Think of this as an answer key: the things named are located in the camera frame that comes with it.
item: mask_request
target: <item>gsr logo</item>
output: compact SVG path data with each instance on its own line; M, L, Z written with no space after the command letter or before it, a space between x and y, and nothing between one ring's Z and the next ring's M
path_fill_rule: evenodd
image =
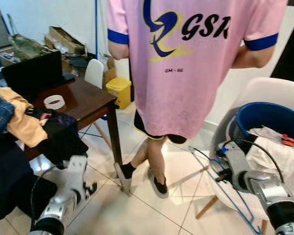
M153 19L151 17L151 2L152 0L144 0L143 15L151 32L150 44L153 46L158 57L151 58L150 60L161 61L164 58L192 53L191 50L183 49L184 44L176 48L165 46L165 39L176 32L182 25L183 16L179 12L168 11ZM230 21L230 16L221 19L219 15L213 14L204 19L203 14L196 14L190 17L182 26L181 37L184 41L188 41L198 33L201 37L212 36L216 38L222 35L224 39L227 39Z

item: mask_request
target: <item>yellow trash bin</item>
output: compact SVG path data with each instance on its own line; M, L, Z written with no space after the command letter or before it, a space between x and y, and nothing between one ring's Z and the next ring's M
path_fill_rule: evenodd
M114 78L106 84L107 91L117 97L115 104L125 109L131 103L131 81L125 78Z

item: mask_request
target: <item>black laptop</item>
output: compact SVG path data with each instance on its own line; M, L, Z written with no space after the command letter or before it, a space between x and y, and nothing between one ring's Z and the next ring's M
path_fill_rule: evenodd
M74 79L71 74L63 76L59 51L4 67L1 72L7 85L29 101L45 89Z

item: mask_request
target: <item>blue cable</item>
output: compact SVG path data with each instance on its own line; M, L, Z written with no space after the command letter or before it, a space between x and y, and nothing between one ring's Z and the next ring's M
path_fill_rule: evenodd
M193 150L199 152L200 154L202 154L203 156L205 156L206 158L208 158L209 161L212 161L212 162L217 162L217 160L214 160L214 159L210 159L206 154L204 154L202 151L196 149L193 147ZM198 155L196 155L193 151L192 151L192 154L194 155L194 157L196 158L196 160L201 164L201 166L203 168L205 168L204 164L201 163L201 161L197 158L199 157ZM245 200L241 197L241 195L239 194L239 192L236 190L236 192L239 194L240 198L242 199L242 201L244 202L245 206L247 207L247 210L250 212L251 216L252 216L252 219L249 220L245 215L244 213L239 209L239 207L234 203L234 201L232 200L232 198L226 193L226 191L221 187L221 185L216 181L216 179L214 178L214 176L207 170L209 176L216 182L216 184L218 185L218 187L222 190L222 192L226 195L226 197L230 200L230 202L234 205L234 207L236 208L236 210L240 213L240 215L242 216L242 218L244 219L244 221L248 224L248 226L257 234L257 235L261 235L261 229L259 228L259 226L257 226L257 228L254 228L254 226L252 225L252 221L254 220L254 216L253 214L251 213L248 205L246 204Z

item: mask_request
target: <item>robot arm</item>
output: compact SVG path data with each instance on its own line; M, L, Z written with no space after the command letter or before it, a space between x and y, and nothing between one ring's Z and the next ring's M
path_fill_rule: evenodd
M236 143L226 145L226 150L216 156L225 170L220 180L229 181L241 192L256 195L267 213L276 235L294 235L294 196L274 174L253 171L244 152Z
M71 157L64 188L51 198L29 235L63 235L76 207L97 190L96 183L84 183L86 165L85 156Z

